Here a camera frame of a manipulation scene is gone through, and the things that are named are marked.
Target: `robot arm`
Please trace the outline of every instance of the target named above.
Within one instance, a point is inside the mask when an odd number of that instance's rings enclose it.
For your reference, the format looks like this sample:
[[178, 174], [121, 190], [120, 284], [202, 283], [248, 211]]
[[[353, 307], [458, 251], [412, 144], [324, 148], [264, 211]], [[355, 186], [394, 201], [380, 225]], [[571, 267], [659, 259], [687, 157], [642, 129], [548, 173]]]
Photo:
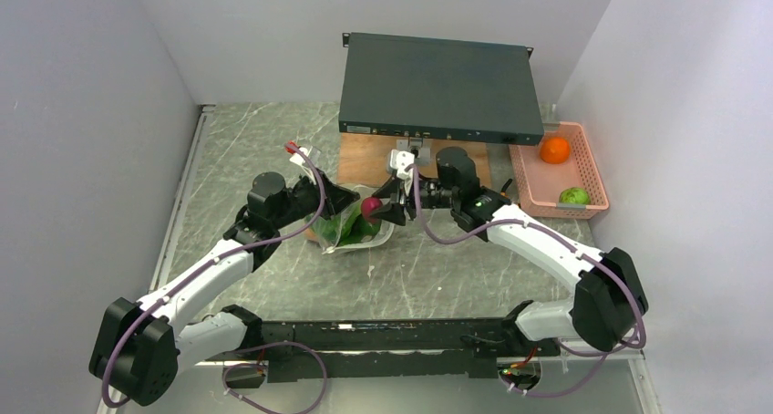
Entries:
[[[405, 225], [406, 212], [414, 219], [421, 217], [421, 208], [448, 208], [462, 230], [477, 230], [483, 241], [525, 256], [573, 293], [566, 300], [528, 301], [517, 306], [504, 322], [505, 327], [510, 326], [506, 336], [511, 343], [527, 346], [545, 338], [580, 337], [590, 346], [609, 352], [624, 342], [624, 336], [634, 328], [635, 312], [631, 297], [626, 297], [606, 272], [618, 277], [631, 292], [640, 315], [647, 311], [634, 263], [623, 250], [604, 253], [577, 243], [531, 218], [508, 198], [481, 187], [475, 163], [461, 148], [438, 152], [437, 179], [414, 172], [413, 163], [411, 153], [392, 151], [392, 177], [374, 193], [389, 201], [372, 212], [373, 217]], [[427, 233], [439, 243], [460, 241], [438, 238], [429, 229]]]
[[[329, 219], [359, 199], [357, 192], [334, 185], [322, 171], [315, 170], [320, 181], [312, 181], [308, 176], [314, 173], [304, 160], [311, 162], [319, 153], [294, 148], [306, 159], [296, 153], [291, 161], [302, 165], [306, 176], [293, 188], [287, 188], [284, 177], [276, 172], [258, 175], [234, 224], [205, 257], [158, 291], [136, 302], [120, 298], [108, 306], [89, 361], [91, 374], [104, 377], [119, 340], [149, 311], [118, 353], [109, 378], [113, 388], [142, 406], [158, 399], [180, 371], [260, 341], [260, 318], [235, 305], [201, 323], [189, 322], [225, 288], [268, 260], [279, 242], [244, 246], [278, 238], [281, 228], [314, 213], [320, 202], [324, 204], [321, 216]], [[316, 184], [324, 185], [322, 201]], [[223, 254], [229, 256], [220, 259], [218, 255]], [[211, 261], [212, 266], [197, 274]]]
[[[314, 157], [313, 150], [301, 151]], [[291, 161], [302, 164], [297, 154]], [[644, 292], [625, 252], [615, 248], [603, 253], [576, 243], [529, 217], [506, 197], [481, 187], [474, 163], [464, 150], [449, 148], [438, 153], [437, 179], [414, 173], [412, 164], [413, 155], [393, 151], [393, 176], [374, 193], [389, 202], [372, 216], [405, 225], [406, 212], [411, 218], [420, 217], [420, 207], [450, 209], [462, 230], [475, 232], [483, 241], [527, 257], [573, 291], [573, 297], [558, 302], [523, 302], [503, 318], [501, 334], [510, 351], [528, 352], [546, 339], [579, 336], [592, 347], [608, 352], [623, 340], [634, 326], [632, 308], [620, 288], [599, 273], [596, 264], [609, 268], [622, 279], [638, 301], [641, 314], [646, 312]], [[237, 305], [227, 306], [195, 325], [189, 322], [226, 287], [260, 267], [279, 243], [250, 250], [240, 248], [277, 238], [279, 229], [318, 208], [318, 188], [308, 178], [311, 170], [306, 167], [304, 171], [307, 177], [292, 189], [286, 188], [284, 178], [275, 172], [260, 174], [253, 181], [247, 204], [209, 254], [177, 279], [137, 302], [120, 298], [111, 304], [99, 329], [89, 371], [103, 378], [119, 339], [143, 312], [159, 303], [163, 305], [137, 326], [118, 353], [109, 379], [112, 387], [141, 406], [158, 399], [179, 372], [196, 363], [221, 352], [263, 344], [262, 320]], [[326, 194], [324, 218], [341, 212], [358, 199], [356, 192], [335, 186], [321, 171], [319, 174]], [[487, 224], [489, 228], [480, 229]], [[440, 238], [436, 241], [450, 243]], [[217, 259], [218, 254], [231, 255]], [[213, 266], [184, 285], [184, 279], [212, 260]], [[176, 294], [171, 293], [181, 285], [184, 286]]]

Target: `white wall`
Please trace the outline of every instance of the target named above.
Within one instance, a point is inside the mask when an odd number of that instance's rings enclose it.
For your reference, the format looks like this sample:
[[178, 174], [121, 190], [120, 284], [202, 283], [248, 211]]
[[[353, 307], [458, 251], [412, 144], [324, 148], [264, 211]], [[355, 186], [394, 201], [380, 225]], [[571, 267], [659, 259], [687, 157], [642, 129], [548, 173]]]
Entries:
[[559, 101], [638, 263], [667, 413], [773, 406], [770, 0], [612, 0]]
[[149, 285], [197, 109], [139, 0], [0, 0], [2, 412], [89, 413]]
[[535, 47], [555, 102], [609, 0], [142, 0], [199, 103], [338, 100], [348, 31]]

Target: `marble table surface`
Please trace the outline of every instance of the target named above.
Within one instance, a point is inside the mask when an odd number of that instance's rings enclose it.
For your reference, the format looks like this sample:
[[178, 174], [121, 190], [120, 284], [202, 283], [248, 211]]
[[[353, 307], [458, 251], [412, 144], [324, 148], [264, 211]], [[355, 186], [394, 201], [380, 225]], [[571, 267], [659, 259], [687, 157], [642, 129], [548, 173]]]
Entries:
[[[214, 246], [246, 203], [253, 178], [280, 172], [292, 185], [299, 174], [283, 145], [295, 140], [323, 151], [318, 167], [335, 181], [340, 133], [338, 104], [243, 103], [219, 105], [209, 126], [170, 279]], [[489, 145], [492, 184], [512, 177], [507, 147]], [[517, 197], [515, 185], [508, 190]], [[447, 211], [427, 211], [441, 236], [460, 229]], [[593, 244], [586, 221], [544, 219], [546, 225]], [[294, 224], [283, 233], [293, 230]], [[441, 246], [418, 224], [397, 227], [382, 246], [322, 254], [297, 237], [284, 242], [258, 271], [226, 289], [199, 315], [237, 304], [263, 319], [373, 319], [505, 316], [526, 299], [568, 296], [556, 280], [497, 245], [468, 240]]]

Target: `orange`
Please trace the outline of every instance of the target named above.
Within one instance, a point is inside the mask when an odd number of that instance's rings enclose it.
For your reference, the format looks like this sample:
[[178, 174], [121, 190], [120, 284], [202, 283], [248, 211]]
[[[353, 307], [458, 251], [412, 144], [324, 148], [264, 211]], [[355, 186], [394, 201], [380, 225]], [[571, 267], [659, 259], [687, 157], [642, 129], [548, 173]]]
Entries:
[[542, 143], [540, 158], [547, 163], [557, 165], [569, 159], [572, 147], [564, 138], [550, 138]]

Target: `purple cable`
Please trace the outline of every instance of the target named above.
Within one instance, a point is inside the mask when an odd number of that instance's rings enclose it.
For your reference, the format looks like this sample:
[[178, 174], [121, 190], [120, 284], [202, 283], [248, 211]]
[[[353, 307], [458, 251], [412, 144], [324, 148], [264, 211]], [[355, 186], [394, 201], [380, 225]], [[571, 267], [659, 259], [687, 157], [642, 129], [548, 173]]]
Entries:
[[534, 393], [531, 391], [526, 391], [524, 389], [520, 389], [518, 387], [513, 386], [510, 388], [510, 383], [505, 381], [502, 377], [500, 377], [500, 381], [502, 384], [505, 385], [508, 389], [512, 389], [514, 391], [518, 391], [523, 396], [528, 396], [530, 398], [562, 398], [564, 396], [567, 396], [569, 394], [572, 394], [574, 391], [577, 391], [578, 389], [582, 388], [583, 385], [587, 384], [591, 379], [593, 379], [594, 376], [596, 376], [596, 373], [598, 373], [599, 368], [601, 368], [603, 362], [606, 360], [606, 357], [608, 355], [602, 355], [601, 358], [599, 358], [598, 361], [596, 361], [595, 364], [593, 364], [593, 367], [591, 367], [591, 370], [588, 371], [588, 374], [585, 375], [584, 378], [577, 381], [576, 384], [572, 385], [571, 387], [567, 389], [563, 389], [561, 391], [557, 391], [555, 393]]
[[[464, 241], [464, 240], [466, 240], [468, 238], [471, 238], [472, 236], [477, 235], [480, 232], [483, 232], [484, 230], [489, 229], [490, 227], [494, 227], [494, 226], [497, 226], [497, 225], [512, 225], [512, 224], [516, 224], [516, 225], [520, 225], [520, 226], [523, 225], [523, 221], [519, 220], [519, 219], [516, 219], [516, 218], [509, 218], [507, 220], [496, 220], [496, 221], [492, 221], [490, 223], [485, 223], [485, 224], [481, 225], [480, 227], [477, 227], [477, 228], [473, 229], [470, 232], [462, 234], [461, 236], [457, 236], [457, 237], [449, 238], [449, 239], [440, 238], [439, 236], [435, 235], [432, 232], [432, 230], [429, 229], [429, 224], [427, 223], [427, 221], [425, 221], [424, 213], [421, 210], [421, 196], [420, 196], [420, 189], [419, 189], [419, 184], [418, 184], [419, 183], [418, 167], [416, 165], [410, 165], [408, 168], [413, 170], [413, 196], [414, 196], [414, 202], [416, 204], [416, 216], [418, 218], [418, 221], [421, 223], [421, 226], [424, 228], [425, 233], [427, 233], [427, 236], [429, 236], [429, 238], [432, 239], [433, 241], [435, 241], [436, 243], [442, 243], [442, 244], [445, 244], [445, 245], [449, 245], [449, 244], [453, 244], [453, 243], [460, 243], [460, 242], [462, 242], [462, 241]], [[556, 241], [558, 241], [558, 243], [560, 243], [561, 245], [566, 247], [566, 249], [570, 253], [576, 253], [577, 252], [577, 247], [575, 247], [574, 245], [572, 245], [571, 243], [569, 243], [568, 241], [563, 239], [563, 237], [560, 234], [556, 233], [555, 231], [551, 230], [550, 228], [545, 227], [545, 226], [543, 226], [541, 224], [537, 224], [537, 223], [528, 223], [527, 226], [531, 227], [534, 230], [537, 230], [537, 231], [540, 231], [542, 233], [545, 233], [545, 234], [549, 235], [551, 238], [553, 238]], [[595, 266], [599, 270], [601, 270], [602, 273], [604, 273], [607, 276], [609, 276], [613, 280], [613, 282], [620, 288], [620, 290], [623, 291], [623, 295], [625, 295], [625, 299], [628, 301], [628, 305], [631, 307], [631, 309], [632, 309], [632, 311], [634, 313], [634, 319], [635, 319], [634, 333], [631, 335], [631, 337], [628, 340], [622, 341], [621, 345], [618, 346], [618, 347], [615, 347], [611, 352], [598, 352], [598, 353], [596, 353], [596, 352], [590, 352], [590, 353], [578, 352], [576, 350], [568, 348], [563, 343], [559, 342], [558, 344], [562, 348], [564, 348], [567, 352], [572, 353], [574, 355], [577, 355], [578, 357], [598, 357], [598, 356], [600, 356], [601, 358], [593, 366], [593, 368], [591, 368], [591, 371], [583, 379], [581, 379], [577, 384], [575, 384], [574, 386], [572, 386], [570, 388], [567, 388], [564, 391], [560, 391], [558, 393], [552, 393], [552, 394], [548, 394], [548, 393], [536, 393], [536, 394], [528, 393], [530, 396], [533, 395], [535, 398], [558, 398], [558, 397], [570, 394], [573, 391], [576, 391], [577, 389], [581, 388], [589, 380], [591, 380], [591, 378], [593, 378], [593, 376], [596, 374], [596, 372], [598, 371], [599, 367], [603, 364], [604, 360], [606, 360], [606, 358], [607, 358], [607, 356], [609, 356], [609, 354], [615, 353], [615, 352], [619, 352], [620, 350], [622, 350], [622, 349], [624, 349], [626, 347], [630, 347], [630, 348], [644, 348], [644, 345], [647, 342], [647, 335], [646, 335], [646, 331], [644, 330], [644, 319], [643, 319], [643, 316], [642, 316], [642, 311], [639, 309], [639, 306], [636, 303], [636, 299], [634, 298], [634, 295], [631, 293], [631, 290], [628, 289], [628, 286], [625, 283], [623, 283], [623, 281], [620, 280], [620, 277], [618, 277], [615, 273], [613, 273], [612, 270], [610, 270], [606, 266], [600, 264], [598, 261], [595, 261], [594, 259], [592, 259], [588, 255], [583, 254], [582, 255], [582, 259], [584, 261], [592, 264], [593, 266]]]
[[[320, 217], [320, 215], [322, 215], [322, 210], [325, 208], [325, 186], [322, 184], [322, 176], [319, 175], [319, 171], [317, 171], [311, 159], [309, 159], [305, 154], [303, 154], [298, 147], [296, 147], [291, 143], [287, 143], [284, 146], [290, 149], [291, 151], [293, 151], [295, 154], [298, 154], [299, 156], [301, 156], [301, 159], [303, 159], [306, 162], [306, 164], [309, 165], [309, 168], [311, 168], [312, 173], [314, 174], [316, 185], [319, 188], [319, 207], [317, 207], [316, 212], [314, 213], [314, 216], [312, 216], [311, 220], [309, 220], [308, 223], [304, 224], [303, 227], [300, 227], [298, 230], [292, 233], [286, 234], [284, 236], [277, 236], [275, 238], [266, 239], [264, 241], [259, 241], [257, 243], [248, 243], [247, 245], [233, 248], [223, 254], [219, 254], [217, 256], [218, 259], [222, 260], [222, 259], [225, 259], [226, 257], [233, 256], [234, 254], [244, 252], [247, 250], [252, 250], [253, 248], [256, 248], [256, 247], [271, 245], [272, 243], [280, 243], [285, 239], [293, 238], [303, 233], [304, 230], [308, 229], [312, 225], [312, 223], [316, 221]], [[209, 261], [205, 262], [199, 268], [193, 271], [191, 275], [183, 279], [175, 287], [171, 288], [169, 290], [169, 293], [166, 295], [166, 297], [172, 298], [177, 293], [179, 293], [182, 290], [182, 288], [187, 286], [190, 282], [193, 282], [193, 280], [195, 280], [202, 273], [204, 273], [214, 265], [215, 265], [214, 259], [210, 259]], [[129, 326], [129, 328], [126, 329], [126, 332], [123, 333], [118, 343], [116, 343], [115, 348], [113, 348], [113, 352], [110, 354], [110, 358], [108, 359], [108, 364], [105, 366], [105, 373], [102, 375], [102, 400], [105, 402], [105, 405], [107, 405], [109, 408], [118, 408], [125, 405], [127, 402], [129, 402], [129, 398], [124, 398], [122, 400], [119, 400], [118, 402], [113, 401], [110, 398], [110, 378], [112, 377], [113, 369], [116, 366], [116, 361], [118, 360], [120, 351], [126, 345], [127, 341], [129, 341], [129, 338], [134, 334], [134, 332], [137, 330], [139, 325], [141, 325], [142, 322], [145, 321], [146, 318], [148, 318], [148, 316], [150, 316], [154, 312], [158, 311], [159, 308], [164, 306], [164, 303], [165, 303], [164, 298], [162, 297], [159, 300], [157, 300], [155, 303], [150, 305], [150, 307], [148, 307], [148, 309], [146, 309], [145, 312], [140, 314], [139, 317], [136, 320], [134, 320], [134, 323], [132, 323]]]
[[[638, 337], [639, 337], [639, 328], [638, 328], [637, 326], [634, 326], [634, 333], [631, 335], [631, 337], [629, 338], [629, 340], [630, 340], [630, 339], [638, 339]], [[612, 350], [610, 350], [610, 351], [608, 351], [608, 352], [602, 352], [602, 351], [595, 351], [595, 352], [581, 352], [581, 351], [579, 351], [579, 350], [574, 350], [573, 348], [571, 348], [571, 347], [569, 347], [569, 346], [567, 346], [567, 345], [563, 344], [563, 343], [561, 342], [561, 340], [556, 340], [556, 343], [557, 343], [557, 344], [558, 344], [558, 345], [559, 345], [559, 346], [560, 346], [562, 349], [564, 349], [564, 350], [566, 350], [567, 352], [569, 352], [569, 353], [571, 353], [571, 354], [575, 355], [576, 357], [605, 357], [605, 356], [607, 356], [607, 355], [611, 355], [612, 353], [617, 353], [617, 352], [619, 352], [619, 351], [623, 350], [623, 349], [624, 349], [624, 348], [626, 348], [626, 347], [628, 347], [628, 348], [636, 348], [636, 347], [631, 347], [631, 344], [629, 344], [629, 343], [628, 343], [628, 341], [625, 341], [625, 340], [623, 340], [623, 341], [621, 341], [621, 342], [620, 342], [620, 346], [617, 346], [617, 347], [613, 348]]]
[[[266, 348], [279, 347], [279, 346], [293, 346], [293, 347], [298, 347], [298, 348], [301, 348], [301, 349], [309, 352], [310, 354], [312, 354], [312, 357], [314, 357], [314, 359], [316, 359], [316, 362], [319, 363], [319, 367], [322, 369], [322, 389], [319, 390], [319, 396], [317, 396], [316, 400], [314, 401], [314, 403], [312, 403], [309, 406], [309, 408], [304, 409], [302, 411], [298, 411], [298, 412], [295, 413], [295, 414], [307, 414], [307, 413], [311, 412], [312, 410], [314, 410], [319, 405], [319, 403], [322, 401], [322, 396], [325, 395], [325, 390], [327, 389], [327, 369], [325, 368], [325, 363], [322, 362], [322, 359], [319, 357], [319, 355], [316, 352], [314, 352], [309, 346], [304, 346], [303, 344], [295, 343], [293, 341], [280, 341], [280, 342], [277, 342], [277, 343], [265, 344], [263, 346], [258, 346], [258, 347], [243, 348], [242, 350], [233, 350], [231, 353], [237, 353], [237, 354], [250, 353], [250, 352], [257, 351], [257, 350], [263, 350], [263, 349], [266, 349]], [[231, 371], [236, 369], [236, 368], [246, 368], [246, 367], [254, 368], [255, 365], [251, 364], [251, 363], [245, 362], [245, 363], [241, 363], [241, 364], [236, 364], [234, 366], [230, 366], [230, 367], [225, 369], [225, 371], [222, 374], [222, 386], [225, 388], [225, 392], [230, 394], [230, 395], [232, 395], [232, 396], [234, 396], [238, 400], [241, 400], [242, 402], [246, 403], [247, 405], [250, 405], [253, 408], [259, 409], [259, 410], [261, 410], [261, 411], [263, 411], [263, 412], [265, 412], [267, 414], [281, 414], [279, 412], [276, 412], [276, 411], [273, 411], [271, 409], [268, 409], [268, 408], [264, 407], [263, 405], [259, 405], [258, 403], [253, 401], [251, 398], [246, 398], [245, 396], [237, 393], [236, 391], [231, 389], [231, 387], [228, 386], [228, 382], [226, 380], [226, 378], [228, 377], [228, 374], [231, 373]]]

